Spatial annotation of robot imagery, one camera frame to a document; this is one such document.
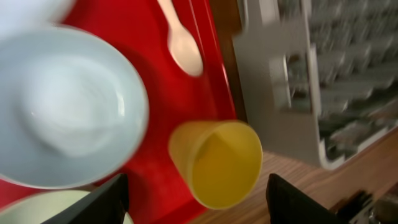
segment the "wooden table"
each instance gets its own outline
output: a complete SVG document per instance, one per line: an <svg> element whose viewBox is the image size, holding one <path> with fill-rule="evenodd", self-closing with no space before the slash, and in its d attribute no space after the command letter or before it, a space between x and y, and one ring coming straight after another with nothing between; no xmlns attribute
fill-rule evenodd
<svg viewBox="0 0 398 224"><path fill-rule="evenodd" d="M238 118L245 120L231 41L231 35L241 30L236 0L210 0L210 3ZM398 131L333 172L265 152L260 180L244 202L229 210L209 210L192 223L269 223L266 185L270 173L279 174L326 208L335 206L360 189L372 192L378 198L398 182Z"/></svg>

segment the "gray dish rack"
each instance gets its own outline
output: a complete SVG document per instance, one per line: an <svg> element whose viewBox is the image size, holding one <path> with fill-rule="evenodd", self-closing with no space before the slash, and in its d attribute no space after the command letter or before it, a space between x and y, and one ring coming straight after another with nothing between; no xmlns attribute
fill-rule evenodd
<svg viewBox="0 0 398 224"><path fill-rule="evenodd" d="M398 1L238 6L234 50L264 150L336 169L398 126Z"/></svg>

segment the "spoon handle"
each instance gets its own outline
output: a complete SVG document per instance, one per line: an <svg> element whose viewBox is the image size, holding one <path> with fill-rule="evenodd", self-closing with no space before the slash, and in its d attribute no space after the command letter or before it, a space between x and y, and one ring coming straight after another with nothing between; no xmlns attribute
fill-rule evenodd
<svg viewBox="0 0 398 224"><path fill-rule="evenodd" d="M175 30L179 28L181 26L181 22L175 12L172 0L157 0L157 2L159 3L160 8L162 8L167 22L169 22L170 29Z"/></svg>

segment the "white plate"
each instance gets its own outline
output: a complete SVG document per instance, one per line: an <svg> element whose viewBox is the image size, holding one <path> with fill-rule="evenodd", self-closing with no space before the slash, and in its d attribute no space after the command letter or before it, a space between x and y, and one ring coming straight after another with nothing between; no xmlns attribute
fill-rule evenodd
<svg viewBox="0 0 398 224"><path fill-rule="evenodd" d="M0 212L0 223L40 224L88 194L89 192L82 190L61 190L23 198ZM128 213L124 216L123 224L133 224Z"/></svg>
<svg viewBox="0 0 398 224"><path fill-rule="evenodd" d="M60 22L74 3L75 0L1 0L0 40L25 29Z"/></svg>

